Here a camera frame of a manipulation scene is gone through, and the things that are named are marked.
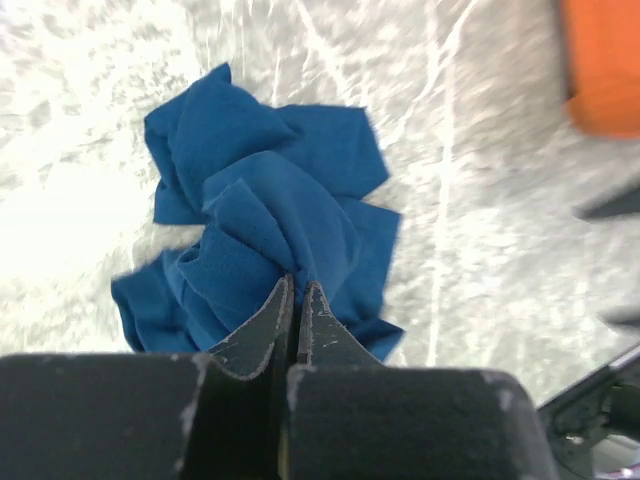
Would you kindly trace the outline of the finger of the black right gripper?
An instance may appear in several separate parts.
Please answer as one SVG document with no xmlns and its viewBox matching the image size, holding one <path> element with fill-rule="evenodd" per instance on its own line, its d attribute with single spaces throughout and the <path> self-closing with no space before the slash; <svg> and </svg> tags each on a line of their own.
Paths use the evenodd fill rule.
<svg viewBox="0 0 640 480">
<path fill-rule="evenodd" d="M 606 325 L 614 329 L 640 329 L 639 305 L 623 305 L 615 308 L 609 308 L 603 310 L 600 313 L 600 317 Z"/>
<path fill-rule="evenodd" d="M 601 198 L 575 210 L 581 220 L 604 220 L 639 214 L 639 184 L 629 185 L 608 198 Z"/>
</svg>

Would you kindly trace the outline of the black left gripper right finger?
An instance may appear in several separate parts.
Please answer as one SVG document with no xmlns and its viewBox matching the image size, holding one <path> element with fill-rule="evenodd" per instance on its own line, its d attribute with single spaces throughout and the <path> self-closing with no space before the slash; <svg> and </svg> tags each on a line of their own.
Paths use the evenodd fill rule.
<svg viewBox="0 0 640 480">
<path fill-rule="evenodd" d="M 305 290 L 296 360 L 299 364 L 324 367 L 382 366 L 336 319 L 316 281 Z"/>
</svg>

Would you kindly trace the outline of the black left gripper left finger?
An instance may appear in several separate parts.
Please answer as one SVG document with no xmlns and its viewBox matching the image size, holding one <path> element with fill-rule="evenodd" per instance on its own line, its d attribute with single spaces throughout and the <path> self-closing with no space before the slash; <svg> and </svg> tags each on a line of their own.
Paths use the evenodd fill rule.
<svg viewBox="0 0 640 480">
<path fill-rule="evenodd" d="M 253 380 L 287 357 L 294 315 L 291 275 L 280 278 L 259 310 L 211 349 L 212 363 L 232 379 Z"/>
</svg>

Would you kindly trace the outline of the blue t shirt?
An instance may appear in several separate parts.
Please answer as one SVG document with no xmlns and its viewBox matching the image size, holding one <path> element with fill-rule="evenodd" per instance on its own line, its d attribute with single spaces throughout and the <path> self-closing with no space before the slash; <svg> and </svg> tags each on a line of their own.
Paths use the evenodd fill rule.
<svg viewBox="0 0 640 480">
<path fill-rule="evenodd" d="M 202 234 L 112 282 L 133 350 L 208 350 L 291 275 L 297 295 L 320 283 L 374 357 L 392 352 L 403 332 L 380 313 L 400 217 L 366 202 L 388 171 L 364 109 L 264 105 L 224 64 L 149 112 L 144 140 L 154 222 Z"/>
</svg>

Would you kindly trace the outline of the orange plastic basket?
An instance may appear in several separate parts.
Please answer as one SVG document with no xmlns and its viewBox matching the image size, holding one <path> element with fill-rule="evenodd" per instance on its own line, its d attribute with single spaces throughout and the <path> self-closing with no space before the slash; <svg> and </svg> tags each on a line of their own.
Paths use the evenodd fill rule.
<svg viewBox="0 0 640 480">
<path fill-rule="evenodd" d="M 639 137 L 639 2 L 557 3 L 566 65 L 567 113 L 586 134 Z"/>
</svg>

